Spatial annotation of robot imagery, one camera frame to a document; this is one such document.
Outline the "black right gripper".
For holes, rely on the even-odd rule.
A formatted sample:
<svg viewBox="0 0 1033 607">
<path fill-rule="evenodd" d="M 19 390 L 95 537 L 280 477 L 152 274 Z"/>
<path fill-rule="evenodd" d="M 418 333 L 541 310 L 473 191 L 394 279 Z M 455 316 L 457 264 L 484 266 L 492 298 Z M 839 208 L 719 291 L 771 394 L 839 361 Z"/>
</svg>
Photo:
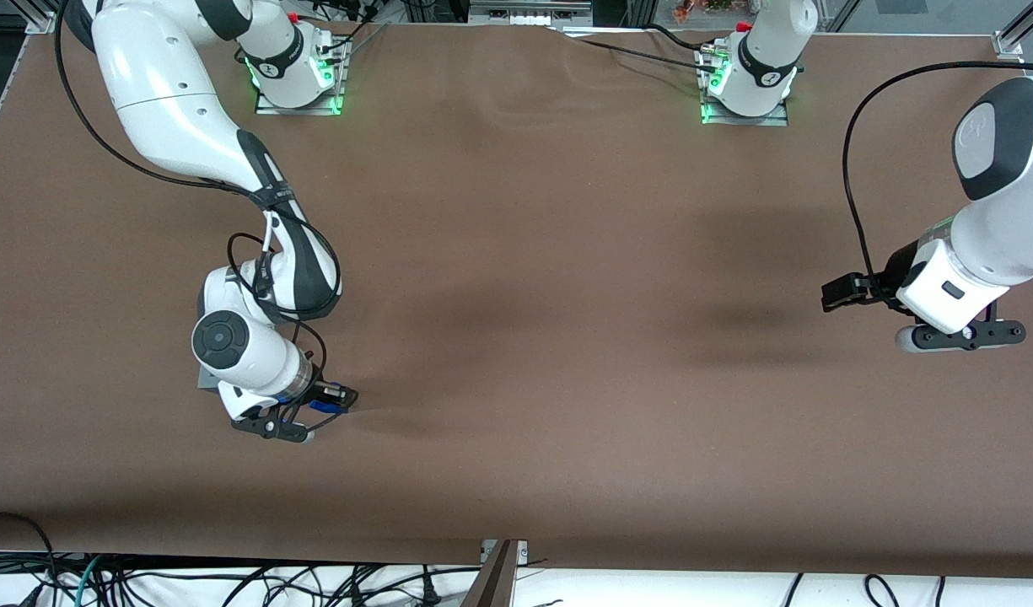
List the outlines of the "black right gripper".
<svg viewBox="0 0 1033 607">
<path fill-rule="evenodd" d="M 303 408 L 314 410 L 316 420 L 337 419 L 351 412 L 350 408 L 328 408 L 328 405 L 354 405 L 359 397 L 356 389 L 346 385 L 324 383 L 323 378 L 311 380 L 308 389 L 290 400 L 290 422 L 296 422 Z"/>
</svg>

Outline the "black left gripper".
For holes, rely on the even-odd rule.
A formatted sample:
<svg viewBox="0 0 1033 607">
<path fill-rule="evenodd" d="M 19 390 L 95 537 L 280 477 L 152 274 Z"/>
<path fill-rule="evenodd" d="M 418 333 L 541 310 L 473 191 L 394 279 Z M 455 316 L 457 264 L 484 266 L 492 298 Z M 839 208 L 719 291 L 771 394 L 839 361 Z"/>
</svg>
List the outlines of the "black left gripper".
<svg viewBox="0 0 1033 607">
<path fill-rule="evenodd" d="M 824 285 L 821 285 L 821 308 L 825 314 L 847 306 L 867 306 L 872 304 L 872 296 L 886 304 L 898 314 L 911 314 L 911 311 L 897 297 L 898 289 L 907 281 L 916 258 L 918 242 L 902 246 L 887 259 L 884 269 L 875 273 L 844 274 Z"/>
</svg>

